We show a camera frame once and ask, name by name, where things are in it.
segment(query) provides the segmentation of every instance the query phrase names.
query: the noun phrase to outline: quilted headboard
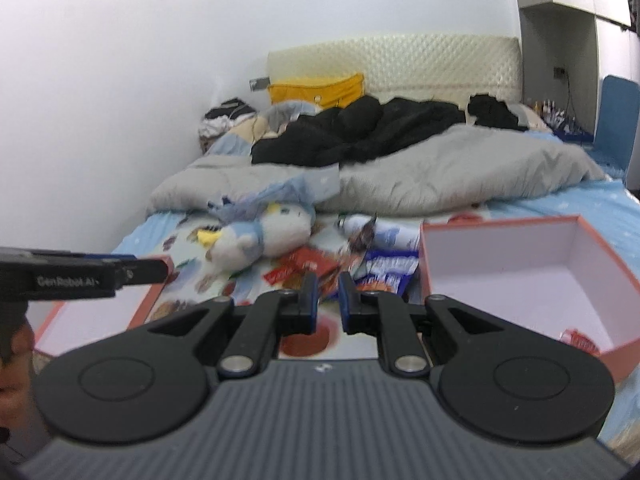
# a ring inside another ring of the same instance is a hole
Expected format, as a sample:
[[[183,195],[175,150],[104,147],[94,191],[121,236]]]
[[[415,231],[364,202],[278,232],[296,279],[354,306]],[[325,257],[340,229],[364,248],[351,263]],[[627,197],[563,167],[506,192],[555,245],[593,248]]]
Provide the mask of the quilted headboard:
[[[522,55],[518,38],[471,34],[400,34],[328,41],[271,52],[272,82],[362,72],[366,92],[386,102],[394,96],[452,101],[488,92],[519,102]]]

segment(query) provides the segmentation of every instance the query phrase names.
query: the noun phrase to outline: stuffed animal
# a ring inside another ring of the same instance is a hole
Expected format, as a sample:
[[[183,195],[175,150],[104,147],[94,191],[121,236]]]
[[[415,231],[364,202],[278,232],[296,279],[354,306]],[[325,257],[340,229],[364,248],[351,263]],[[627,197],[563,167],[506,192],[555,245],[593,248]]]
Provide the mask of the stuffed animal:
[[[217,232],[199,231],[198,241],[208,247],[212,272],[238,272],[261,256],[275,258],[306,244],[314,221],[311,206],[271,203],[253,222],[233,222]]]

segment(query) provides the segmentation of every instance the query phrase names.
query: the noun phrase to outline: yellow pillow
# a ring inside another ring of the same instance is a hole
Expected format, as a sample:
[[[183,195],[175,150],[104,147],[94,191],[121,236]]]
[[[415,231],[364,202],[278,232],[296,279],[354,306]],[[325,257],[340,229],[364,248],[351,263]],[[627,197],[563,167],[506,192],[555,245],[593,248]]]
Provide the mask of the yellow pillow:
[[[269,86],[271,103],[300,99],[321,108],[344,108],[364,95],[364,75],[355,74],[346,79],[335,77],[308,77],[279,81]]]

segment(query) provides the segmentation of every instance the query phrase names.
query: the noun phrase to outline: open box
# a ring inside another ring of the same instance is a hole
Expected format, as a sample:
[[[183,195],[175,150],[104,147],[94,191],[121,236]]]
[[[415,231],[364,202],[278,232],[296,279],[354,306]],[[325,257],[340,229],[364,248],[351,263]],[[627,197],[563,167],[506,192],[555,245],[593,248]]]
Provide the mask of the open box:
[[[558,339],[578,329],[613,378],[640,362],[640,283],[580,216],[423,224],[422,294]]]

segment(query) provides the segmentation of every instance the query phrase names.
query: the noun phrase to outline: blue chair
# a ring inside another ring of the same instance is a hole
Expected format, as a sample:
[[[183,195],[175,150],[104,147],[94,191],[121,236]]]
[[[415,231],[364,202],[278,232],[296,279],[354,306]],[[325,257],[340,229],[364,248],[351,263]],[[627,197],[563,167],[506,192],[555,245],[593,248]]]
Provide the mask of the blue chair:
[[[611,178],[626,180],[640,116],[638,83],[608,75],[602,81],[600,110],[590,157]]]

